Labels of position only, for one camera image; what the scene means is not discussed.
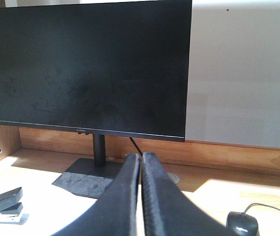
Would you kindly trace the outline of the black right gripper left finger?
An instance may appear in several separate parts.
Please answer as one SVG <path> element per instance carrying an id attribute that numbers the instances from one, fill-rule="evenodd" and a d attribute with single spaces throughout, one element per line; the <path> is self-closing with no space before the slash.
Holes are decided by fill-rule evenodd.
<path id="1" fill-rule="evenodd" d="M 55 236 L 135 236 L 140 156 L 127 154 L 118 175 L 100 198 Z"/>

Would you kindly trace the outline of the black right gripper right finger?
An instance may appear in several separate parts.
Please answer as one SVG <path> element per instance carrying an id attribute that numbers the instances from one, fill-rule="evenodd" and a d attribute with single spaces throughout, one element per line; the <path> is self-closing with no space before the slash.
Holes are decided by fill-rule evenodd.
<path id="1" fill-rule="evenodd" d="M 231 231 L 192 203 L 153 152 L 142 156 L 141 198 L 147 236 L 229 236 Z"/>

